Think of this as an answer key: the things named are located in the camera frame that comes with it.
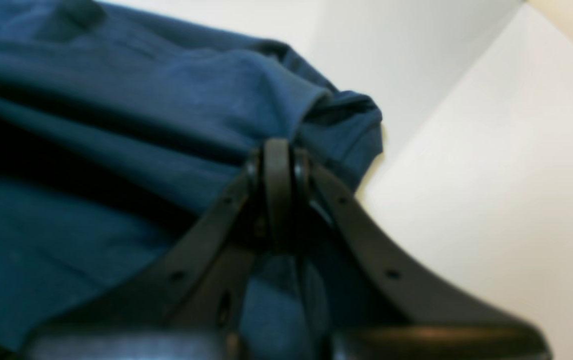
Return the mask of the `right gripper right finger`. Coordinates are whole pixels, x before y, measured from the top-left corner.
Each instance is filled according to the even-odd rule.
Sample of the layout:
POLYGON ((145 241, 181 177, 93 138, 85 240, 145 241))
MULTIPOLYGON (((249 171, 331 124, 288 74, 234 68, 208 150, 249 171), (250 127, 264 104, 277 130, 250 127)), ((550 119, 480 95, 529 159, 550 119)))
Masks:
POLYGON ((459 289, 395 244, 352 192, 293 150, 296 194, 323 279, 326 360, 550 360, 529 322, 459 289))

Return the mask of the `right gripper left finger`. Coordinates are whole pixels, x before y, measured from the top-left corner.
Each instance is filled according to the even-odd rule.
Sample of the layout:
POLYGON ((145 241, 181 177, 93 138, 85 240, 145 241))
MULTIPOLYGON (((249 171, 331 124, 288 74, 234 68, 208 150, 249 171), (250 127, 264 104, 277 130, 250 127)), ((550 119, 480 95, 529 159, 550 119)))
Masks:
POLYGON ((164 256, 126 282, 39 326, 24 360, 250 360, 239 333, 264 253, 284 246, 292 151, 269 139, 164 256))

